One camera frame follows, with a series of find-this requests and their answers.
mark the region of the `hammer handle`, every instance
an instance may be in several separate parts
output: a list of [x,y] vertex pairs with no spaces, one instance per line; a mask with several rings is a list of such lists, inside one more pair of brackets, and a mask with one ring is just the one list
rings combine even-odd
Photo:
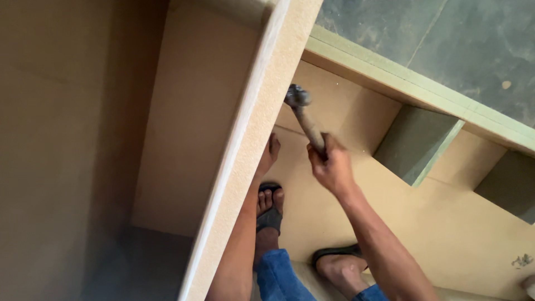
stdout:
[[327,161],[327,153],[325,151],[325,140],[323,139],[322,134],[319,129],[316,127],[316,124],[310,119],[309,115],[304,113],[304,107],[295,107],[292,108],[292,111],[297,117],[297,121],[303,128],[305,135],[307,135],[308,140],[312,147],[318,152],[319,157],[325,162]]

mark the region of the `denim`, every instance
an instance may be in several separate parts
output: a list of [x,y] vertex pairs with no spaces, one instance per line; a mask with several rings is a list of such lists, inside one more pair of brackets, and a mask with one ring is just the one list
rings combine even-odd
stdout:
[[[285,249],[264,253],[255,267],[262,301],[316,301],[297,278]],[[351,301],[388,301],[375,284],[361,291]]]

